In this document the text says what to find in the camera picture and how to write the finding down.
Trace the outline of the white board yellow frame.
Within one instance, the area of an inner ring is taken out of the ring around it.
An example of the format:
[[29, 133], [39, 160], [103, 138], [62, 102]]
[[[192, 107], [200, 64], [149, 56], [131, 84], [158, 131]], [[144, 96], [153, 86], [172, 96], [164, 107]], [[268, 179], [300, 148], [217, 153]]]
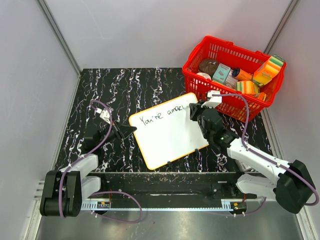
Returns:
[[190, 120], [190, 109], [183, 109], [197, 102], [196, 95], [190, 92], [129, 117], [129, 124], [137, 127], [134, 136], [149, 170], [209, 145], [198, 123]]

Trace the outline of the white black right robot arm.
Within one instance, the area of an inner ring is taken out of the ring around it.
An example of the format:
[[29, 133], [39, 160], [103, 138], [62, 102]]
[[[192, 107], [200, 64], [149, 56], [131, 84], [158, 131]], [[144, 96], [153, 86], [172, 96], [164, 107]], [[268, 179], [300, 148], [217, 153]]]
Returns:
[[225, 128], [218, 111], [200, 100], [190, 103], [190, 120], [197, 122], [204, 139], [218, 154], [253, 167], [262, 176], [243, 173], [227, 186], [228, 194], [239, 198], [254, 194], [276, 200], [290, 213], [298, 214], [304, 206], [315, 206], [320, 196], [307, 169], [300, 160], [289, 162], [269, 155]]

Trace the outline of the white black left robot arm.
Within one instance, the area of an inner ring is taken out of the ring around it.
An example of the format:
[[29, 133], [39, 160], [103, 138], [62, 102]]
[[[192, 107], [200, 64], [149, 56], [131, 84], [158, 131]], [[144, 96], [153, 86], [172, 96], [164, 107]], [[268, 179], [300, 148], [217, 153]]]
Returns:
[[125, 140], [137, 130], [135, 126], [116, 121], [84, 137], [80, 160], [60, 170], [49, 171], [44, 180], [39, 211], [46, 217], [76, 217], [82, 203], [92, 194], [107, 195], [108, 185], [99, 177], [89, 176], [104, 155], [103, 144], [114, 139]]

